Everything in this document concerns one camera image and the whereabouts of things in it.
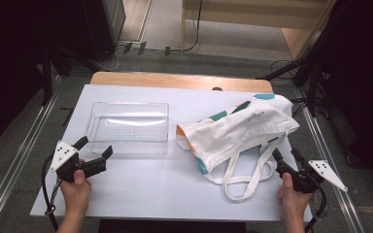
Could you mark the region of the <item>dark curtain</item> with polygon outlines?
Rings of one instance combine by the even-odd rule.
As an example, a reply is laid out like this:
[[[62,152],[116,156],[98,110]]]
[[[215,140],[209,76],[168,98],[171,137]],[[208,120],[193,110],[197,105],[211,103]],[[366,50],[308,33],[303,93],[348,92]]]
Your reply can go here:
[[[373,170],[373,0],[336,0],[321,39],[337,133],[355,165]]]
[[[68,0],[0,0],[0,137],[49,79],[38,69],[62,65],[55,27]]]

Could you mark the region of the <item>person's right hand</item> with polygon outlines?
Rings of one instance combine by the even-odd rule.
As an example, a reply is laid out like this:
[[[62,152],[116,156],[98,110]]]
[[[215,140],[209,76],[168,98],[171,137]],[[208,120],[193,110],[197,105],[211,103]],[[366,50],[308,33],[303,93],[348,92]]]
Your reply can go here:
[[[292,176],[289,173],[283,174],[283,184],[278,192],[278,198],[282,200],[283,216],[303,217],[312,197],[312,193],[295,191]]]

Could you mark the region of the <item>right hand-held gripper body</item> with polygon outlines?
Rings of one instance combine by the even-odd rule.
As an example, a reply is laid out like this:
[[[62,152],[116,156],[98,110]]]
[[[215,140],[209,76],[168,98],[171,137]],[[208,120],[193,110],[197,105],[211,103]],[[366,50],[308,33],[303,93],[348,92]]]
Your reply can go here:
[[[300,171],[295,171],[283,159],[277,161],[276,171],[282,177],[289,173],[292,177],[293,188],[302,193],[313,193],[319,189],[323,181],[328,181],[344,192],[348,188],[330,167],[326,160],[310,160],[301,166]]]

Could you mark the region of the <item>light wooden table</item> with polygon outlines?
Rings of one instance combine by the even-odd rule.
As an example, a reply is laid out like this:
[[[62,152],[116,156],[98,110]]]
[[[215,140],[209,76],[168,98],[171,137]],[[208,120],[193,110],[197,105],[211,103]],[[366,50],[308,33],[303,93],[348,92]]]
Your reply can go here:
[[[96,72],[91,84],[150,86],[212,90],[219,87],[224,91],[272,93],[273,88],[266,80],[233,79],[203,75],[175,75],[159,73]]]

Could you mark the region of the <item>light wooden frame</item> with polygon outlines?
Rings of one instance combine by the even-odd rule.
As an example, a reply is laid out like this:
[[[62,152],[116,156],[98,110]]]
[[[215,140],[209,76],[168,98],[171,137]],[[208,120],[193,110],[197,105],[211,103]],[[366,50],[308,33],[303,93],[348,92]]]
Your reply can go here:
[[[281,28],[296,60],[325,28],[337,0],[182,0],[180,48],[185,48],[186,21],[259,25]]]

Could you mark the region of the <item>metal floor rail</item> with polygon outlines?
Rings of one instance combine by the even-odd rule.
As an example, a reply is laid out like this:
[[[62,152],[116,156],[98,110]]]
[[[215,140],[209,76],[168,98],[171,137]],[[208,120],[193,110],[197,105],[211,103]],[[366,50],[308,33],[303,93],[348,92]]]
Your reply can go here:
[[[17,179],[51,113],[54,102],[58,96],[59,87],[62,85],[62,81],[63,78],[59,75],[54,78],[51,85],[52,97],[45,106],[40,108],[40,111],[35,117],[31,127],[28,130],[28,133],[18,147],[16,156],[13,159],[11,166],[7,170],[2,182],[0,183],[0,214],[7,200],[9,199]]]
[[[336,163],[324,139],[319,123],[314,117],[312,117],[312,115],[307,109],[304,109],[302,113],[308,124],[311,135],[315,141],[316,147],[320,155],[320,159],[326,160],[329,166],[334,170],[334,173],[338,175],[339,172],[336,167]],[[349,189],[347,192],[342,191],[340,188],[336,187],[334,184],[332,185],[332,190],[337,199],[341,213],[344,216],[344,220],[346,221],[346,224],[348,225],[349,232],[350,233],[365,233],[363,226],[361,224],[361,221],[359,219],[356,206],[350,197],[351,190]]]

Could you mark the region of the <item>person's left hand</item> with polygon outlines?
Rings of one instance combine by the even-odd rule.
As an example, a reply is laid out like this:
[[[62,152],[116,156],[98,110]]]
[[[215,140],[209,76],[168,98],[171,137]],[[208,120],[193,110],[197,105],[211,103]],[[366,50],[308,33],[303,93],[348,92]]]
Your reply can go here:
[[[85,215],[91,194],[91,183],[85,177],[83,170],[77,170],[74,173],[72,183],[62,182],[61,192],[65,202],[65,214]]]

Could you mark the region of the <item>black metal stand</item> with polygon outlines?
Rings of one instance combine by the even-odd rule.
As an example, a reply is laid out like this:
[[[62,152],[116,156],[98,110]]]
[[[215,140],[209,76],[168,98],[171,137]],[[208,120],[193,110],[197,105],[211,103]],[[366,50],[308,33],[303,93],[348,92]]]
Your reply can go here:
[[[43,49],[43,106],[46,106],[50,102],[52,96],[51,67],[54,67],[56,72],[61,76],[68,76],[71,72],[71,67],[67,62],[66,56],[67,52],[65,49],[57,44],[46,46]]]

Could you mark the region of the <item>black tripod stand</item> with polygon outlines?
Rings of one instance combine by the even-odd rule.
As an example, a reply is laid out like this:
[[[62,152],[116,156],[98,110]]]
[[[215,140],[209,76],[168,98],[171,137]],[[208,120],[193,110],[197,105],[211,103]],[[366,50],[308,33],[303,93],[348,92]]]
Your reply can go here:
[[[262,80],[272,81],[280,77],[284,73],[297,68],[297,72],[292,79],[294,86],[301,87],[306,82],[309,82],[307,96],[304,103],[312,117],[316,116],[315,107],[317,106],[317,89],[319,79],[322,76],[322,66],[317,58],[317,51],[315,49],[308,50],[300,59],[290,62],[288,65],[272,72],[269,75],[261,77]]]

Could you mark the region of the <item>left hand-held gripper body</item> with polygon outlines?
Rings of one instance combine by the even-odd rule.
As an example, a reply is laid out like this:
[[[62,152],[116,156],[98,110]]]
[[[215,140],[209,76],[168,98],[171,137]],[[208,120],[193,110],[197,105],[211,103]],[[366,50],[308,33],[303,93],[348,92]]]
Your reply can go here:
[[[102,173],[106,170],[106,161],[102,156],[82,162],[79,158],[79,150],[73,145],[58,141],[54,150],[50,171],[55,172],[60,179],[68,183],[74,181],[74,173],[83,170],[86,178]]]

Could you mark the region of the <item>black cabinet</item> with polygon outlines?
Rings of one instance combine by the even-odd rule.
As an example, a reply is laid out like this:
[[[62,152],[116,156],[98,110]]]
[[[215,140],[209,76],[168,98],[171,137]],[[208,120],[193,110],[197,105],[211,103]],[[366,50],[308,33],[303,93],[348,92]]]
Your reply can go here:
[[[126,20],[122,0],[82,0],[89,51],[96,61],[116,50]]]

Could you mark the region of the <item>white patterned tote bag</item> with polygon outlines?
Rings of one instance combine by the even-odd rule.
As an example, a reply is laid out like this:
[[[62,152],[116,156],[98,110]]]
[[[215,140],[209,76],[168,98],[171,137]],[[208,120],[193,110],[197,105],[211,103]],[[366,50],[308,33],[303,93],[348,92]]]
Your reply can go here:
[[[272,165],[272,152],[298,129],[291,108],[292,103],[281,95],[259,93],[229,110],[179,124],[176,142],[181,149],[193,153],[200,173],[208,181],[222,187],[244,183],[247,187],[242,195],[227,195],[233,201],[244,201],[254,194],[259,182],[269,178],[262,169]],[[260,151],[254,172],[235,177],[240,153],[253,148]]]

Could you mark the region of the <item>clear plastic container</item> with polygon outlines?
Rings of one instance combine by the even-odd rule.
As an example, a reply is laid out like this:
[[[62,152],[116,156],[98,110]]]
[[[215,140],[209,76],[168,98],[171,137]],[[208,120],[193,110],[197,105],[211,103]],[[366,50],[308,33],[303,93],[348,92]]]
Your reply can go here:
[[[115,154],[167,152],[169,106],[166,103],[95,102],[85,135],[90,151],[111,146]]]

